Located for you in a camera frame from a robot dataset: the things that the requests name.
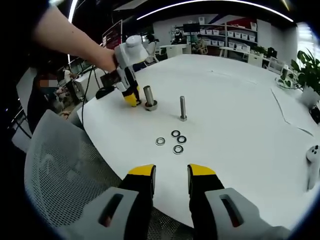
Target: metal washer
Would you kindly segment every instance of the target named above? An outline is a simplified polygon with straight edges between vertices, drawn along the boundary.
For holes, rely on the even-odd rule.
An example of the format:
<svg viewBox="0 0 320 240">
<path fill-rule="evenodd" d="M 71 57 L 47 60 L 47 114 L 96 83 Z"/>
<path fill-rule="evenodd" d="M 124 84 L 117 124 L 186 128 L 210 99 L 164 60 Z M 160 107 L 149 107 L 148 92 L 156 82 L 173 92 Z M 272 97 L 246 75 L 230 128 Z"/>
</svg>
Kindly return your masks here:
<svg viewBox="0 0 320 240">
<path fill-rule="evenodd" d="M 181 145 L 175 145 L 173 147 L 173 153 L 176 155 L 182 154 L 184 152 L 184 148 Z"/>
<path fill-rule="evenodd" d="M 177 140 L 178 143 L 184 144 L 187 141 L 187 138 L 185 136 L 181 135 L 181 136 L 178 136 L 178 138 L 176 140 Z"/>
<path fill-rule="evenodd" d="M 164 137 L 158 137 L 155 140 L 155 144 L 158 145 L 158 146 L 163 146 L 165 143 L 166 143 L 166 140 L 165 140 Z"/>
<path fill-rule="evenodd" d="M 180 131 L 178 131 L 178 130 L 173 130 L 172 132 L 171 132 L 171 136 L 173 137 L 173 138 L 177 138 L 177 137 L 179 137 L 181 135 L 181 133 L 180 133 Z"/>
</svg>

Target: human hand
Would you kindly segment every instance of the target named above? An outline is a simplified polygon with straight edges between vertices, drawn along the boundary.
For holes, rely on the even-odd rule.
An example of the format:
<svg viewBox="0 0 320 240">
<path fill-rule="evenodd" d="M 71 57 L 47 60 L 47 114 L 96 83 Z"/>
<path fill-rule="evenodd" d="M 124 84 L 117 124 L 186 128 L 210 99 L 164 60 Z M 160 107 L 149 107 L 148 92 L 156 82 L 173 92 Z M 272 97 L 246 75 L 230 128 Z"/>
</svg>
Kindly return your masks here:
<svg viewBox="0 0 320 240">
<path fill-rule="evenodd" d="M 99 69 L 111 73 L 117 69 L 117 63 L 115 61 L 116 58 L 114 50 L 100 47 L 99 53 L 96 55 L 96 58 L 94 59 L 94 65 L 96 65 Z"/>
</svg>

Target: computer monitor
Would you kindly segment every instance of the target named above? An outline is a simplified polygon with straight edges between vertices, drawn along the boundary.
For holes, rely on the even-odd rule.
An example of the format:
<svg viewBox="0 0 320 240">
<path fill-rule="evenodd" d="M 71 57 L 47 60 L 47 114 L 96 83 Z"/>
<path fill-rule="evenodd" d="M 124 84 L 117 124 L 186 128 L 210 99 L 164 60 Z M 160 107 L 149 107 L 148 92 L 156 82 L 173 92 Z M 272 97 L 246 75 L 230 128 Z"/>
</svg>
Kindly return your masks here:
<svg viewBox="0 0 320 240">
<path fill-rule="evenodd" d="M 102 46 L 104 48 L 114 50 L 120 44 L 122 44 L 122 20 L 102 34 Z"/>
<path fill-rule="evenodd" d="M 197 33 L 197 32 L 200 32 L 200 25 L 199 25 L 199 23 L 183 24 L 183 31 L 185 33 Z"/>
</svg>

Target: ceiling light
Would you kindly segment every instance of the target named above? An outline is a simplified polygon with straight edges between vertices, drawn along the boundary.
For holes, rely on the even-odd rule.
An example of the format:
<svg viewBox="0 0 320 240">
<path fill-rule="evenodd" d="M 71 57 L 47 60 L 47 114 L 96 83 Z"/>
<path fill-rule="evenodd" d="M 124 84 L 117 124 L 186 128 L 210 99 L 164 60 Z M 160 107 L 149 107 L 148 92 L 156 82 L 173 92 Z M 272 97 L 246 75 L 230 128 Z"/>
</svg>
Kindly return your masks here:
<svg viewBox="0 0 320 240">
<path fill-rule="evenodd" d="M 143 15 L 141 17 L 138 17 L 137 20 L 140 20 L 140 19 L 143 19 L 151 14 L 154 14 L 154 13 L 157 13 L 157 12 L 160 12 L 162 10 L 165 10 L 165 9 L 169 9 L 169 8 L 172 8 L 172 7 L 176 7 L 176 6 L 179 6 L 179 5 L 183 5 L 183 4 L 192 4 L 192 3 L 198 3 L 198 2 L 207 2 L 207 1 L 220 1 L 220 2 L 233 2 L 233 3 L 239 3 L 239 4 L 248 4 L 248 5 L 252 5 L 252 6 L 255 6 L 255 7 L 258 7 L 258 8 L 262 8 L 262 9 L 265 9 L 265 10 L 268 10 L 274 14 L 277 14 L 285 19 L 287 19 L 288 21 L 290 22 L 294 22 L 291 18 L 283 15 L 282 13 L 278 12 L 278 11 L 275 11 L 269 7 L 266 7 L 266 6 L 262 6 L 262 5 L 259 5 L 259 4 L 256 4 L 256 3 L 252 3 L 252 2 L 248 2 L 248 1 L 241 1 L 241 0 L 191 0 L 191 1 L 184 1 L 184 2 L 180 2 L 180 3 L 176 3 L 176 4 L 172 4 L 172 5 L 169 5 L 169 6 L 165 6 L 165 7 L 162 7 L 162 8 L 159 8 L 157 10 L 154 10 L 152 12 L 149 12 L 148 14 L 146 15 Z"/>
<path fill-rule="evenodd" d="M 56 5 L 58 6 L 59 4 L 61 4 L 64 0 L 49 0 L 49 3 L 51 5 Z"/>
<path fill-rule="evenodd" d="M 69 11 L 69 17 L 68 17 L 68 20 L 70 23 L 72 23 L 72 20 L 74 19 L 77 3 L 78 3 L 78 0 L 72 0 L 70 11 Z M 68 63 L 70 64 L 70 54 L 68 54 Z"/>
</svg>

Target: white table surface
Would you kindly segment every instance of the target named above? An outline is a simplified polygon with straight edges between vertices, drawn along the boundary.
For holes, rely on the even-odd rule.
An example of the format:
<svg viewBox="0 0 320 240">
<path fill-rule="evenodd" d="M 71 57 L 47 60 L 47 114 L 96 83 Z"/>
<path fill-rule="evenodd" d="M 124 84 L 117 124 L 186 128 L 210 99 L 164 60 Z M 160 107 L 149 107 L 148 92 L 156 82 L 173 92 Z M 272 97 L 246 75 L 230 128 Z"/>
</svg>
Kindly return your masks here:
<svg viewBox="0 0 320 240">
<path fill-rule="evenodd" d="M 180 47 L 180 48 L 186 48 L 189 44 L 173 44 L 173 45 L 163 45 L 160 46 L 159 48 L 164 49 L 164 48 L 171 48 L 171 47 Z"/>
<path fill-rule="evenodd" d="M 320 140 L 286 123 L 271 87 L 277 75 L 244 62 L 206 55 L 179 55 L 136 74 L 150 85 L 158 109 L 128 106 L 113 93 L 84 106 L 84 129 L 115 173 L 155 164 L 153 205 L 193 226 L 187 165 L 213 169 L 225 188 L 253 202 L 262 219 L 292 229 L 320 188 L 307 191 L 306 151 Z M 180 96 L 188 120 L 181 122 Z M 140 97 L 145 101 L 143 91 Z M 171 131 L 187 137 L 181 155 L 173 153 Z M 155 140 L 164 137 L 164 146 Z"/>
</svg>

